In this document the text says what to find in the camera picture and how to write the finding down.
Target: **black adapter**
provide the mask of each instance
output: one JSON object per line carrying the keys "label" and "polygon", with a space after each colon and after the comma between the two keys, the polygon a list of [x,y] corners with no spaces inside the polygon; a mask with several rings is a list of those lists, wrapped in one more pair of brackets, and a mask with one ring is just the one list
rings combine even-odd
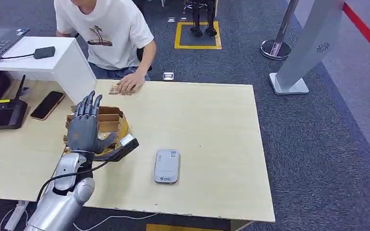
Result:
{"label": "black adapter", "polygon": [[35,53],[33,54],[33,57],[35,59],[43,59],[43,58],[53,57],[55,51],[56,51],[56,48],[54,48],[54,47],[38,48],[38,49],[35,50]]}

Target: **carpet floor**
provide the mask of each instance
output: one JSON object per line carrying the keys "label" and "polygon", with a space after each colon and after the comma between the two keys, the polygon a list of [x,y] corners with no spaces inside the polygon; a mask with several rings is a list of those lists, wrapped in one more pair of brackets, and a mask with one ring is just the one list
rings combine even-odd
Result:
{"label": "carpet floor", "polygon": [[[268,74],[283,62],[264,58],[258,49],[263,40],[275,37],[286,1],[220,0],[223,49],[218,51],[174,50],[176,26],[167,19],[182,16],[181,1],[166,2],[164,9],[158,0],[146,4],[158,45],[152,80],[174,71],[176,81],[253,85],[276,222],[254,223],[245,231],[370,231],[370,145],[324,65],[304,77],[307,95],[276,96],[269,84]],[[0,24],[28,26],[29,36],[53,36],[52,4],[0,0]],[[294,18],[286,41],[294,44],[300,31]],[[15,204],[0,200],[0,221]],[[87,229],[111,214],[142,216],[84,208],[76,223]],[[146,223],[229,228],[226,220],[157,215],[141,221],[111,219],[96,230],[143,231]]]}

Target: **jeans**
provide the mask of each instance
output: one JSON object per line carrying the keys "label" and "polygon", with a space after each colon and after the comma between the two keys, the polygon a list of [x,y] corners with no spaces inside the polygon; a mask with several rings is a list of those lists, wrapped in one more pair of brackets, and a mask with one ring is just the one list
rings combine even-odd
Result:
{"label": "jeans", "polygon": [[[122,79],[124,76],[128,74],[132,74],[137,70],[137,66],[129,66],[129,67],[126,67],[120,70],[111,71],[111,70],[102,69],[90,62],[89,64],[97,79]],[[148,73],[145,75],[145,80],[150,81]]]}

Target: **metal stand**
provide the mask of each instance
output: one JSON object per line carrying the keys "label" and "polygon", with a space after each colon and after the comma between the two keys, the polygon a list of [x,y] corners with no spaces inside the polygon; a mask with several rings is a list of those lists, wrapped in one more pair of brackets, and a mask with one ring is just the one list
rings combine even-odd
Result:
{"label": "metal stand", "polygon": [[332,50],[336,43],[345,0],[315,0],[297,45],[270,81],[277,95],[305,94],[302,77]]}
{"label": "metal stand", "polygon": [[299,79],[293,86],[289,89],[282,89],[277,81],[276,73],[270,73],[270,82],[272,83],[273,90],[276,95],[291,95],[291,94],[307,94],[308,87],[304,83],[303,78]]}
{"label": "metal stand", "polygon": [[283,60],[287,59],[287,57],[290,55],[291,47],[286,42],[283,42],[283,39],[286,35],[287,26],[289,25],[291,16],[296,10],[298,2],[299,0],[290,0],[276,39],[268,39],[261,44],[260,51],[265,57],[274,60]]}

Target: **black router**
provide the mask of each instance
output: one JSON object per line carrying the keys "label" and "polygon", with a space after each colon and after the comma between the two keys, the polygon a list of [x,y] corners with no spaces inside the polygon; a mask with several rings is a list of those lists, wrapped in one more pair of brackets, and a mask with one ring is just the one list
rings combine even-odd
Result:
{"label": "black router", "polygon": [[23,75],[16,97],[13,100],[0,100],[0,130],[18,129],[22,126],[25,117],[27,103],[20,100],[23,83],[26,75]]}

